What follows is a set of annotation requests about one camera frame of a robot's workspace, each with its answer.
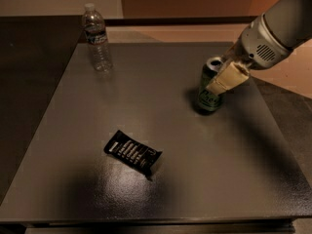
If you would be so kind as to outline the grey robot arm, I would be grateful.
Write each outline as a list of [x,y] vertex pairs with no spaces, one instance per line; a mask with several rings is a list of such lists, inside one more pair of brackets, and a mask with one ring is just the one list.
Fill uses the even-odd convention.
[[206,86],[218,96],[273,67],[312,38],[312,0],[279,0],[253,20],[222,56],[222,66]]

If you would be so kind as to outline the tan taped gripper finger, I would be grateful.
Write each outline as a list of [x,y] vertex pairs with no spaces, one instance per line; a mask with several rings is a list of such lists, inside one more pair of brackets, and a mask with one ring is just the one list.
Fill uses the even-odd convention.
[[223,55],[222,61],[234,61],[236,63],[242,63],[244,60],[244,49],[240,42],[234,43]]
[[218,96],[241,85],[249,78],[250,71],[245,64],[227,61],[206,86],[206,90]]

